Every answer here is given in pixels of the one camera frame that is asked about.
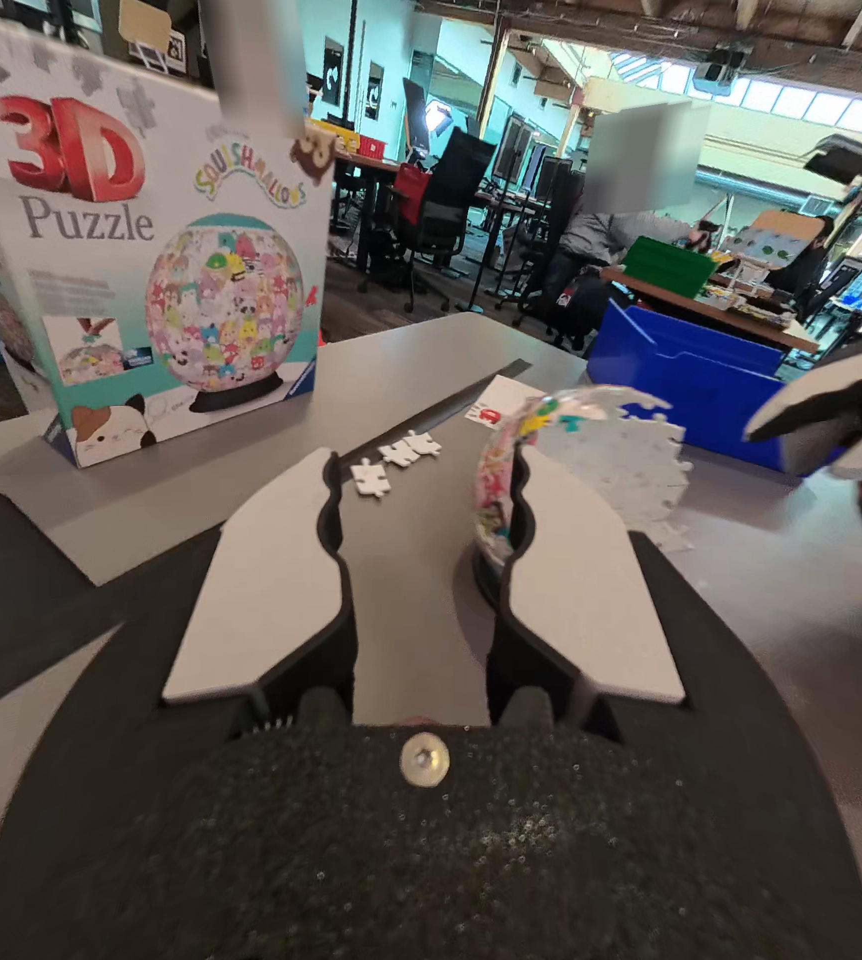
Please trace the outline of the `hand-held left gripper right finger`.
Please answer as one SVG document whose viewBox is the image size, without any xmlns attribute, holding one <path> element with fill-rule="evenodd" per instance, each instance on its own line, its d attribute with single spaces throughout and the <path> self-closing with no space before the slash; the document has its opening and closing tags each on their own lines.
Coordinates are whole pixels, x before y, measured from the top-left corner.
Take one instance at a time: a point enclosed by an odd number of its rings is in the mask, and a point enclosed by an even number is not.
<svg viewBox="0 0 862 960">
<path fill-rule="evenodd" d="M 511 555 L 486 667 L 492 704 L 534 687 L 552 706 L 608 695 L 682 705 L 685 686 L 625 523 L 537 447 L 514 453 Z"/>
</svg>

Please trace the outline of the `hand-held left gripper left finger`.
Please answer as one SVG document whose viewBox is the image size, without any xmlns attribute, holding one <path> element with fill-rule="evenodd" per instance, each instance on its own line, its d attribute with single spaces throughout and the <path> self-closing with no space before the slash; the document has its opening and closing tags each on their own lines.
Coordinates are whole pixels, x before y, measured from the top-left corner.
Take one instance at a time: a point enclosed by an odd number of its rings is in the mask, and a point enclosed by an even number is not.
<svg viewBox="0 0 862 960">
<path fill-rule="evenodd" d="M 358 639 L 340 507 L 340 461 L 321 447 L 223 523 L 166 704 L 245 696 L 295 706 L 326 687 L 352 705 Z"/>
</svg>

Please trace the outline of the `black ball stand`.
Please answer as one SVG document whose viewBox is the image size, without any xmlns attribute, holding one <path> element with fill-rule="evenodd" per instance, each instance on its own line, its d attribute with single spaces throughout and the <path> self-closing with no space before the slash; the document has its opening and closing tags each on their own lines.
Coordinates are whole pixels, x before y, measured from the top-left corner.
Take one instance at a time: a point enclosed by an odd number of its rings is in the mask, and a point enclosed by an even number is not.
<svg viewBox="0 0 862 960">
<path fill-rule="evenodd" d="M 474 543 L 471 548 L 471 569 L 477 589 L 486 604 L 497 612 L 500 606 L 501 583 L 506 561 L 493 558 L 483 546 Z"/>
</svg>

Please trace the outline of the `colourful puzzle ball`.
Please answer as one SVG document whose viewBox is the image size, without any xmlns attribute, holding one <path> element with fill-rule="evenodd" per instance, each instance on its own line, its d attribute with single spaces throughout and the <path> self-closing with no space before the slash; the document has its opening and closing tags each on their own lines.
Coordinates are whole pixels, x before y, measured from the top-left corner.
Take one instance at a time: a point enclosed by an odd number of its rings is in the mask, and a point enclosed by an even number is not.
<svg viewBox="0 0 862 960">
<path fill-rule="evenodd" d="M 514 453 L 534 446 L 592 487 L 629 530 L 666 553 L 690 548 L 672 515 L 690 483 L 680 459 L 685 429 L 671 404 L 620 386 L 579 386 L 526 399 L 487 440 L 475 480 L 475 530 L 485 566 L 500 575 L 511 553 L 510 484 Z"/>
</svg>

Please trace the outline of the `puzzle instruction leaflet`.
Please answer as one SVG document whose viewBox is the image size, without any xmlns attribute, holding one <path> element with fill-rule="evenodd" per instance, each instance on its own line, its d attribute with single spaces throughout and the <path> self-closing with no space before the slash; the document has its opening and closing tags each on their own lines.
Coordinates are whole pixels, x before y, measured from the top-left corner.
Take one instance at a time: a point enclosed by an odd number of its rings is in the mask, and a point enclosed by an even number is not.
<svg viewBox="0 0 862 960">
<path fill-rule="evenodd" d="M 495 376 L 474 400 L 464 416 L 478 426 L 498 430 L 502 424 L 531 400 L 544 397 L 546 392 L 507 376 Z"/>
</svg>

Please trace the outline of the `teal puzzle box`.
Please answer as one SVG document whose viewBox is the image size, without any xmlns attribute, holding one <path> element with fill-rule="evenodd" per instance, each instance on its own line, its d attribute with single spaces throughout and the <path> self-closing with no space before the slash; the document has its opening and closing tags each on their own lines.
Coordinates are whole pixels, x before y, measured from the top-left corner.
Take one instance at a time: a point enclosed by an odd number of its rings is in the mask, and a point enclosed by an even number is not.
<svg viewBox="0 0 862 960">
<path fill-rule="evenodd" d="M 336 153 L 0 19 L 0 350 L 74 467 L 315 389 Z"/>
</svg>

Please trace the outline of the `wooden desk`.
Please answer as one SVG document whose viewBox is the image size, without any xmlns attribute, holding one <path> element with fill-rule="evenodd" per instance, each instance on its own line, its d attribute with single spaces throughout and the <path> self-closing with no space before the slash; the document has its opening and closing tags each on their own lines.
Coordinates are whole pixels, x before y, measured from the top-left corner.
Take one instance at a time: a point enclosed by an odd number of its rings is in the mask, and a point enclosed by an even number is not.
<svg viewBox="0 0 862 960">
<path fill-rule="evenodd" d="M 791 352 L 816 356 L 821 348 L 820 342 L 811 337 L 796 320 L 787 328 L 780 328 L 772 323 L 720 309 L 652 283 L 628 277 L 623 270 L 616 267 L 601 270 L 601 279 L 627 288 L 648 309 L 709 329 L 726 331 L 749 342 L 771 346 L 784 356 Z"/>
</svg>

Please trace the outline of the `blue plastic bin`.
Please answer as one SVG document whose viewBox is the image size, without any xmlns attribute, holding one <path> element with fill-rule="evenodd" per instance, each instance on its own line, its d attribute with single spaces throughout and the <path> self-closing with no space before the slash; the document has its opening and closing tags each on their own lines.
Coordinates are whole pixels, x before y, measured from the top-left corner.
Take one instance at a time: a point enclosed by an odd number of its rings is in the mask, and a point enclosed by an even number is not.
<svg viewBox="0 0 862 960">
<path fill-rule="evenodd" d="M 590 380 L 670 404 L 670 422 L 692 447 L 778 473 L 776 438 L 746 441 L 751 417 L 782 387 L 773 347 L 637 306 L 608 306 L 587 361 Z"/>
</svg>

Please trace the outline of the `green box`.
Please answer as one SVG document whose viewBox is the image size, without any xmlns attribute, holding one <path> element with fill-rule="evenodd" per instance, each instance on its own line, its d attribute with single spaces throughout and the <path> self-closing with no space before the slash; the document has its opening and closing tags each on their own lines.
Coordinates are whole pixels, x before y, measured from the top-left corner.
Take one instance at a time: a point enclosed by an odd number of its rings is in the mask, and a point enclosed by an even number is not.
<svg viewBox="0 0 862 960">
<path fill-rule="evenodd" d="M 626 277 L 645 282 L 681 297 L 695 299 L 717 270 L 704 253 L 640 236 L 623 261 Z"/>
</svg>

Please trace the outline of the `black office chair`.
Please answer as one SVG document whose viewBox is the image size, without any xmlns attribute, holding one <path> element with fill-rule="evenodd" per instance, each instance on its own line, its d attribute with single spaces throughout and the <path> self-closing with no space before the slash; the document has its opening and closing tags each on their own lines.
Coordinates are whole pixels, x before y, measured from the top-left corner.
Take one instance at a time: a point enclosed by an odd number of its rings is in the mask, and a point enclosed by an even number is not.
<svg viewBox="0 0 862 960">
<path fill-rule="evenodd" d="M 358 285 L 365 294 L 378 283 L 405 289 L 404 310 L 412 313 L 418 293 L 440 296 L 442 311 L 450 296 L 417 268 L 418 258 L 452 258 L 462 252 L 469 210 L 476 204 L 496 146 L 457 129 L 430 172 L 405 163 L 390 189 L 390 241 L 387 262 L 372 267 Z"/>
</svg>

